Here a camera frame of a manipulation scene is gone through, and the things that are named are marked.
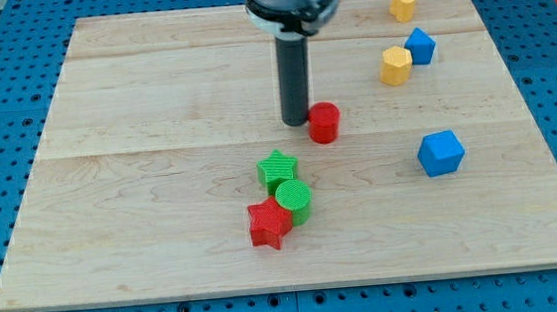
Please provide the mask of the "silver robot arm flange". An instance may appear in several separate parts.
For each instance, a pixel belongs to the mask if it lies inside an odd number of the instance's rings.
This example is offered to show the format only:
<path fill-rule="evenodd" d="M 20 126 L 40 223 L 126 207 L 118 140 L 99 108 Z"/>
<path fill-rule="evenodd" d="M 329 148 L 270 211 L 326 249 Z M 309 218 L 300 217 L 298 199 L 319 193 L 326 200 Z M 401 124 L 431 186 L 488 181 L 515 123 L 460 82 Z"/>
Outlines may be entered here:
<path fill-rule="evenodd" d="M 340 0 L 244 0 L 251 23 L 286 42 L 316 36 L 336 15 Z"/>

